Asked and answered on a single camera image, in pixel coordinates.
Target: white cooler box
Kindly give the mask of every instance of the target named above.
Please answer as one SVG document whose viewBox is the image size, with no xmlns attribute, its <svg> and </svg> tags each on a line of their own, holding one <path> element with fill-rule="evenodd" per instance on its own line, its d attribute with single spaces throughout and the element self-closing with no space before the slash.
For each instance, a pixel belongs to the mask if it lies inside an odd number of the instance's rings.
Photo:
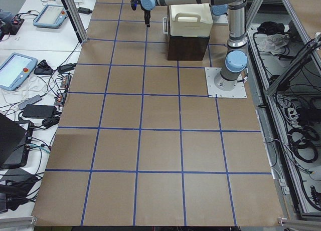
<svg viewBox="0 0 321 231">
<path fill-rule="evenodd" d="M 213 25 L 209 4 L 169 6 L 171 36 L 208 37 Z"/>
</svg>

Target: black bag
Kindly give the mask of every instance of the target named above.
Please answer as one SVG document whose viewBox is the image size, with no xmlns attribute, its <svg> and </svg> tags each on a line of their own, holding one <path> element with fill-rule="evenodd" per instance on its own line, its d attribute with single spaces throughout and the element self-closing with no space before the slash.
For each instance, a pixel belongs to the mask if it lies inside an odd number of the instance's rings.
<svg viewBox="0 0 321 231">
<path fill-rule="evenodd" d="M 263 33 L 267 35 L 274 35 L 274 34 L 284 34 L 284 25 L 282 23 L 276 22 L 263 22 L 258 28 L 258 33 Z"/>
</svg>

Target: dark wooden box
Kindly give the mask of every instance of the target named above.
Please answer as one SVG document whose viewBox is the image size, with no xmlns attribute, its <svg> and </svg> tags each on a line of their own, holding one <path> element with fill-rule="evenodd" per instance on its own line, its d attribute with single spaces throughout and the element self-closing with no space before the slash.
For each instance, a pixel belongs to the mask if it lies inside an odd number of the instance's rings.
<svg viewBox="0 0 321 231">
<path fill-rule="evenodd" d="M 201 61 L 207 49 L 210 37 L 174 37 L 171 36 L 170 15 L 168 12 L 169 61 Z"/>
</svg>

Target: robotic arm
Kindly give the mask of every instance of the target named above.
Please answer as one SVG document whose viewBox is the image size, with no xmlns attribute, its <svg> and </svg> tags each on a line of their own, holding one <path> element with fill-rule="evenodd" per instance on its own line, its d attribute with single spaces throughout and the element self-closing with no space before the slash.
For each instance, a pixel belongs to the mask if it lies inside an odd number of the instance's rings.
<svg viewBox="0 0 321 231">
<path fill-rule="evenodd" d="M 215 77 L 215 85 L 225 91 L 232 90 L 240 73 L 247 64 L 248 42 L 246 37 L 246 0 L 132 0 L 133 10 L 140 4 L 145 13 L 145 23 L 149 27 L 150 11 L 155 6 L 210 3 L 212 6 L 228 4 L 229 39 L 225 66 Z"/>
</svg>

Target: black laptop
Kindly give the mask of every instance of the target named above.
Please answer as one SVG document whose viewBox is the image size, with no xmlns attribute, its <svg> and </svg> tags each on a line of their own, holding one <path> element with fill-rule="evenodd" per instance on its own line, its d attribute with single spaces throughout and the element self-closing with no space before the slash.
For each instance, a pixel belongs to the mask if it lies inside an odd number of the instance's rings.
<svg viewBox="0 0 321 231">
<path fill-rule="evenodd" d="M 15 150 L 24 146 L 25 142 L 21 141 L 26 132 L 18 123 L 0 113 L 0 166 Z"/>
<path fill-rule="evenodd" d="M 26 134 L 18 144 L 17 149 L 6 159 L 0 169 L 12 169 L 24 167 L 27 164 L 30 146 L 24 145 L 31 143 L 34 124 L 29 120 L 16 121 L 26 130 Z"/>
</svg>

